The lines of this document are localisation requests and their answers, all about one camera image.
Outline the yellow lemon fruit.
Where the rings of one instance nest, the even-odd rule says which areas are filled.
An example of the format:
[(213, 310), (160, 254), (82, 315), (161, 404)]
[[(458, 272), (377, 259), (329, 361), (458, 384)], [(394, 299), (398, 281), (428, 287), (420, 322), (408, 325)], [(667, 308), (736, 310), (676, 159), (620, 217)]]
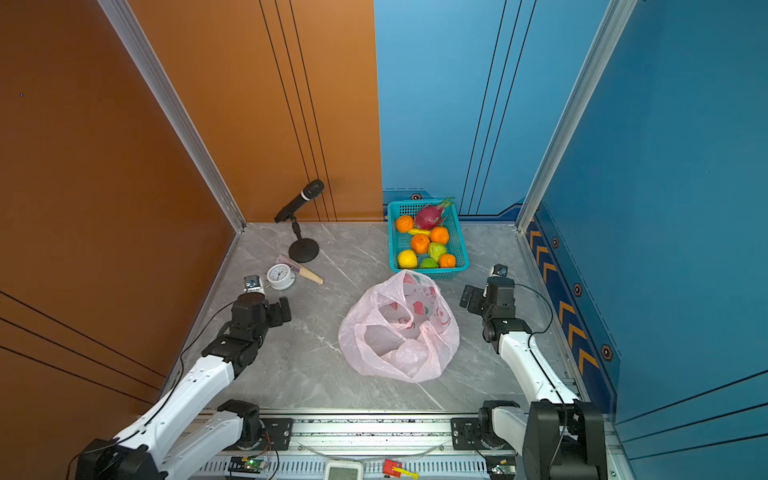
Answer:
[(400, 269), (416, 269), (419, 257), (413, 250), (403, 250), (397, 256), (397, 264)]

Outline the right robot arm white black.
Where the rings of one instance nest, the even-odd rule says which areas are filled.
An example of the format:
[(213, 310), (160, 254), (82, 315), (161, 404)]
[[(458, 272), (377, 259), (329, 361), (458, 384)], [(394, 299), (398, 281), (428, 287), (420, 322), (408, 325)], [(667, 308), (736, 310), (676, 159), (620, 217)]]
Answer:
[(567, 387), (535, 342), (536, 332), (516, 315), (510, 278), (492, 275), (483, 288), (467, 285), (460, 306), (482, 320), (483, 339), (509, 366), (528, 402), (487, 402), (479, 411), (485, 436), (507, 443), (526, 479), (607, 479), (604, 417), (594, 403)]

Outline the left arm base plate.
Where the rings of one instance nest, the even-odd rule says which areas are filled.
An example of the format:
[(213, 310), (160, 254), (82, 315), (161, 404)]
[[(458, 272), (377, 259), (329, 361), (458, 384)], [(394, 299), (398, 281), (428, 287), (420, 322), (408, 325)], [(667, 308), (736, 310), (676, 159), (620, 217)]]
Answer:
[(292, 418), (260, 418), (246, 420), (240, 439), (235, 447), (242, 451), (260, 452), (271, 448), (287, 451), (292, 438), (294, 420)]

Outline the pink plastic bag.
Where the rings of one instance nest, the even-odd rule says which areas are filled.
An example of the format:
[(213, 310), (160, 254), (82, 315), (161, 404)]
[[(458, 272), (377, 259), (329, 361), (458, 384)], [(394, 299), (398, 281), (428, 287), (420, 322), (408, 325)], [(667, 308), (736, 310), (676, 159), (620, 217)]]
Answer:
[(403, 270), (363, 294), (341, 322), (338, 341), (359, 374), (421, 383), (444, 373), (460, 330), (437, 283)]

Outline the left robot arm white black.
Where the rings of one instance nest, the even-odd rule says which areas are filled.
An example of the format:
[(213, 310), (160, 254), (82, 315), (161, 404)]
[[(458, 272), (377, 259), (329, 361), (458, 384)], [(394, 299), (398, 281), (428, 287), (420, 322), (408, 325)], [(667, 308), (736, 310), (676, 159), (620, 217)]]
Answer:
[(292, 319), (282, 297), (241, 294), (231, 319), (190, 370), (144, 415), (109, 440), (95, 439), (74, 459), (77, 479), (188, 479), (227, 447), (266, 440), (257, 405), (228, 400), (190, 435), (185, 429), (257, 358), (267, 333)]

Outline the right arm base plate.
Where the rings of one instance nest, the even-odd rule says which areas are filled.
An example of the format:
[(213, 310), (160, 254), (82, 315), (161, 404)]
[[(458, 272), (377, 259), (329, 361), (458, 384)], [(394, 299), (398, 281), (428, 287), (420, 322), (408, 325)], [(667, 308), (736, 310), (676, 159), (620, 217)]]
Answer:
[(450, 420), (450, 428), (452, 447), (456, 451), (490, 451), (503, 446), (481, 431), (477, 418), (454, 417)]

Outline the pink dragon fruit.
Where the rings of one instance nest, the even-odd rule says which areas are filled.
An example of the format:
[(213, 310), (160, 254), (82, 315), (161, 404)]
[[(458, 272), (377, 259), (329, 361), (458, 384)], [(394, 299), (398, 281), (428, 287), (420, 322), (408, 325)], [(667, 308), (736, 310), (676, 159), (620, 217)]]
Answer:
[(453, 204), (453, 197), (444, 199), (436, 205), (423, 207), (414, 218), (414, 225), (421, 230), (431, 230), (440, 226), (443, 220), (444, 210)]

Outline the orange tangerine fruit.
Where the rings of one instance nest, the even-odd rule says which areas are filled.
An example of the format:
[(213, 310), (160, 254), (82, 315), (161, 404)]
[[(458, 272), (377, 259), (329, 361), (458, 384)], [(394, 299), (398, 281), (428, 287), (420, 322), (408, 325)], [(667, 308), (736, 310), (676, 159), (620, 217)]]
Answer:
[(410, 246), (411, 250), (416, 255), (425, 255), (428, 251), (428, 246), (431, 243), (430, 237), (425, 235), (416, 235), (411, 238)]

